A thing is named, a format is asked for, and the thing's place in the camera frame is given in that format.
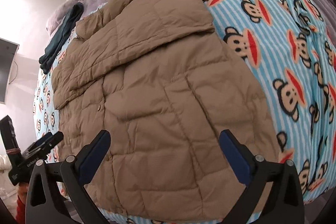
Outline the left hand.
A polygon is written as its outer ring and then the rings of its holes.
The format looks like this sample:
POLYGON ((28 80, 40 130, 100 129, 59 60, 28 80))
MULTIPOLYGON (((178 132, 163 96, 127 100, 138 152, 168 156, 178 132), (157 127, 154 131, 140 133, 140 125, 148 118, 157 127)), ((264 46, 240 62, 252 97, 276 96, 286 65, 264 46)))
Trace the left hand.
POLYGON ((29 184, 26 182, 20 182, 18 186, 18 207, 23 207, 26 204, 27 193, 29 184))

